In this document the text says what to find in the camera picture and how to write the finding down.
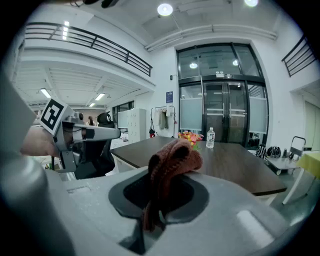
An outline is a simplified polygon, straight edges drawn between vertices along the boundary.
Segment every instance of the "cabinet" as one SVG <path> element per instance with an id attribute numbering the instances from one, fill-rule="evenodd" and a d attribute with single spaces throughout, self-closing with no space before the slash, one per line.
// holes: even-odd
<path id="1" fill-rule="evenodd" d="M 147 111 L 142 108 L 127 111 L 128 140 L 130 144 L 147 138 L 146 117 Z"/>

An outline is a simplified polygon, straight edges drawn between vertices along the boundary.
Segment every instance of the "water bottle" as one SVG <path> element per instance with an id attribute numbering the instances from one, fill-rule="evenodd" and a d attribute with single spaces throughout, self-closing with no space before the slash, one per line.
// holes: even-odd
<path id="1" fill-rule="evenodd" d="M 209 149 L 213 149 L 215 145 L 215 136 L 214 128 L 210 127 L 210 130 L 206 134 L 206 147 Z"/>

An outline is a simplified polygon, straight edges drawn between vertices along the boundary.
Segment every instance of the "yellow table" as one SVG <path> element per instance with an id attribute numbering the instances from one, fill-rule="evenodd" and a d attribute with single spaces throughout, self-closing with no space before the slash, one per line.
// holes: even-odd
<path id="1" fill-rule="evenodd" d="M 300 160 L 296 163 L 297 167 L 301 167 L 301 171 L 296 178 L 291 190 L 289 191 L 288 195 L 285 197 L 283 200 L 283 204 L 285 205 L 288 200 L 291 198 L 292 194 L 295 192 L 302 175 L 304 174 L 305 170 L 308 171 L 309 173 L 314 175 L 313 181 L 307 191 L 306 194 L 308 194 L 309 190 L 311 189 L 315 179 L 320 179 L 320 152 L 317 153 L 307 153 L 304 154 Z"/>

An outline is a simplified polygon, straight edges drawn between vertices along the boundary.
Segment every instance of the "brown cloth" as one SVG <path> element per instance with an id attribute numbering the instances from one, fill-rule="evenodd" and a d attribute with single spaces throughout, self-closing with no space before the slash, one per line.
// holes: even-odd
<path id="1" fill-rule="evenodd" d="M 180 174 L 201 168 L 203 160 L 186 139 L 176 139 L 154 154 L 148 165 L 150 176 L 150 201 L 144 209 L 143 229 L 153 231 L 161 226 L 159 211 L 165 216 L 168 210 L 171 179 Z"/>

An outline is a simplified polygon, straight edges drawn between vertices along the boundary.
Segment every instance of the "door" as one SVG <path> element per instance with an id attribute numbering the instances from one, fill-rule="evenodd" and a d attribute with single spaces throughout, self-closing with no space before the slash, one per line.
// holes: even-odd
<path id="1" fill-rule="evenodd" d="M 203 82 L 202 133 L 210 127 L 215 141 L 245 143 L 247 134 L 247 96 L 243 82 Z"/>

